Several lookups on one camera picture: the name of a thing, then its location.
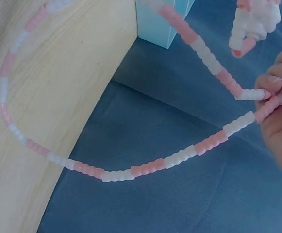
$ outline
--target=teal box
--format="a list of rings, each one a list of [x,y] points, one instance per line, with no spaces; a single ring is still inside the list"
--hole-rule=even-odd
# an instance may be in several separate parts
[[[165,0],[174,9],[186,17],[195,0]],[[159,14],[153,12],[148,6],[136,1],[136,18],[138,37],[164,48],[169,48],[176,31]]]

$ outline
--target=bead necklace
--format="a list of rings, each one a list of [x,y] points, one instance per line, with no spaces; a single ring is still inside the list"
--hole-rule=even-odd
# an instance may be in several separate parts
[[[227,141],[235,132],[249,124],[254,122],[261,123],[279,105],[282,105],[282,90],[278,94],[275,94],[264,89],[242,89],[232,75],[211,53],[203,39],[196,34],[172,6],[164,3],[163,0],[143,0],[144,4],[147,4],[153,11],[160,14],[172,27],[175,28],[183,41],[197,53],[197,56],[208,67],[210,73],[220,80],[236,100],[268,100],[268,102],[255,113],[252,111],[246,113],[237,120],[225,125],[218,133],[195,145],[191,145],[169,157],[160,158],[140,166],[132,166],[125,171],[105,171],[102,168],[89,166],[82,162],[59,156],[32,139],[27,138],[11,121],[6,106],[8,75],[20,47],[30,33],[43,21],[47,20],[50,14],[57,13],[60,9],[67,7],[72,2],[73,0],[53,0],[40,6],[8,50],[0,68],[0,114],[4,122],[20,143],[51,162],[66,167],[69,170],[78,171],[85,175],[95,177],[103,182],[134,180],[135,177],[154,173],[163,169],[169,169],[196,155],[203,155],[206,151]],[[229,46],[235,57],[240,58],[244,56],[255,46],[257,41],[264,40],[267,33],[275,30],[277,23],[279,23],[281,19],[279,4],[280,0],[238,0],[232,35],[229,40]]]

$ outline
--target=pink and white beaded strand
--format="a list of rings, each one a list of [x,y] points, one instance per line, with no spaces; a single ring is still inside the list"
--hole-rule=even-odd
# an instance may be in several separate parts
[[[3,120],[12,134],[16,136],[16,138],[23,145],[32,149],[51,162],[66,167],[69,170],[75,170],[97,179],[101,179],[103,182],[134,180],[135,177],[147,175],[149,173],[163,169],[169,169],[196,155],[203,155],[206,151],[211,150],[213,147],[216,147],[219,144],[227,141],[228,138],[235,132],[248,126],[249,124],[254,122],[261,123],[269,114],[274,111],[274,109],[282,104],[282,90],[278,95],[273,95],[273,93],[262,89],[242,89],[236,80],[231,76],[231,74],[228,73],[228,71],[210,52],[210,49],[205,45],[202,38],[189,27],[188,23],[185,22],[183,17],[179,15],[174,8],[172,8],[169,4],[165,4],[162,0],[146,0],[144,1],[145,4],[148,4],[150,8],[159,13],[169,22],[171,26],[177,30],[185,43],[190,45],[190,47],[197,53],[198,57],[208,67],[209,71],[215,75],[223,85],[225,85],[225,87],[235,96],[237,100],[263,100],[270,98],[269,101],[257,112],[253,113],[250,111],[246,113],[239,119],[225,125],[218,133],[195,145],[191,145],[164,159],[160,158],[147,164],[133,166],[125,171],[104,171],[102,168],[96,168],[94,166],[89,166],[78,161],[61,157],[54,152],[51,152],[49,149],[41,146],[37,142],[27,138],[11,121],[8,115],[6,102],[8,93],[8,75],[17,57],[20,47],[23,45],[29,34],[35,30],[39,24],[45,21],[50,14],[56,13],[58,10],[66,7],[72,2],[73,0],[55,0],[42,5],[31,17],[23,32],[20,33],[14,44],[9,49],[0,68],[0,114],[2,115]]]

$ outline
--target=gray-blue fabric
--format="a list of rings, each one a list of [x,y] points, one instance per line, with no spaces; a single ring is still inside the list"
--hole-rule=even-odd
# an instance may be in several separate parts
[[[282,21],[243,59],[228,40],[234,0],[196,0],[186,20],[244,88],[282,50]],[[137,39],[71,158],[123,170],[167,157],[254,110],[236,101],[177,35],[166,50]],[[185,163],[103,183],[64,169],[38,233],[282,233],[282,173],[250,125]]]

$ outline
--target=wooden table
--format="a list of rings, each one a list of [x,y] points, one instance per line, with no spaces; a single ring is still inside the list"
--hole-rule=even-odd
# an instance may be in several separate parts
[[[41,0],[0,0],[0,65]],[[68,157],[137,36],[134,0],[83,0],[51,16],[21,49],[9,113],[30,138]],[[0,117],[0,233],[35,233],[62,168],[24,148]]]

